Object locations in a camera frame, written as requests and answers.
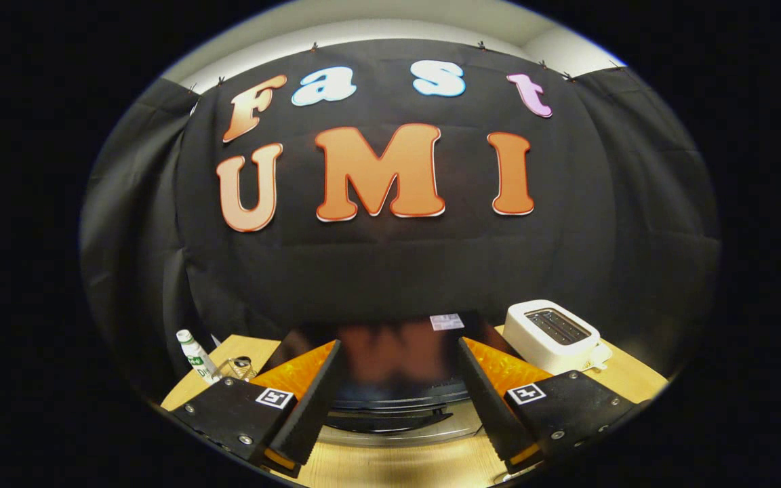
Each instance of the metal wire object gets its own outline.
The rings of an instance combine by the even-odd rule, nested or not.
[[[226,363],[239,380],[248,381],[258,375],[258,372],[252,368],[252,360],[248,356],[228,358]]]

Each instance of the bottle cap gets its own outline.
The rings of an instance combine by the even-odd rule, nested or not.
[[[183,344],[188,344],[189,342],[195,340],[195,338],[192,337],[192,333],[190,333],[185,329],[183,329],[182,331],[177,331],[176,339],[182,342]]]

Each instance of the ceiling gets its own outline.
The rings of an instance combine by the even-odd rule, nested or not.
[[[523,46],[556,24],[502,0],[297,0],[267,10],[215,37],[163,75],[182,80],[251,46],[316,25],[356,19],[407,19],[465,28]]]

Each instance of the letter m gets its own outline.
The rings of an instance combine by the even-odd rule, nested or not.
[[[390,203],[391,213],[399,217],[439,216],[445,204],[437,194],[433,146],[440,136],[438,127],[405,124],[377,157],[355,127],[323,131],[315,138],[316,145],[325,151],[325,201],[317,208],[317,217],[323,222],[339,222],[357,215],[357,205],[349,199],[348,182],[366,211],[377,216],[394,180],[397,198]]]

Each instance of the orange letter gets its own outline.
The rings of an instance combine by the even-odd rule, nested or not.
[[[371,216],[377,216],[397,180],[390,212],[399,217],[432,217],[444,212],[436,191],[433,146],[442,133],[423,123],[405,124],[391,137],[382,157],[355,127],[325,130],[315,143],[325,151],[325,202],[316,216],[322,222],[350,220],[357,205],[348,198],[348,182]]]
[[[276,158],[282,154],[282,144],[267,144],[252,152],[252,163],[258,166],[258,204],[246,210],[239,201],[239,170],[244,157],[221,161],[216,168],[219,175],[219,194],[222,216],[232,229],[252,232],[263,229],[276,213]]]
[[[267,110],[270,106],[270,100],[273,99],[273,89],[282,87],[288,79],[285,75],[276,75],[260,85],[253,86],[245,92],[233,97],[233,115],[231,115],[231,126],[228,128],[222,142],[229,143],[239,136],[244,135],[258,124],[257,117],[252,116],[252,111],[257,108],[258,112]]]
[[[529,197],[526,182],[526,151],[529,141],[507,132],[494,132],[487,142],[499,158],[499,195],[493,199],[493,210],[503,216],[524,216],[536,203]]]

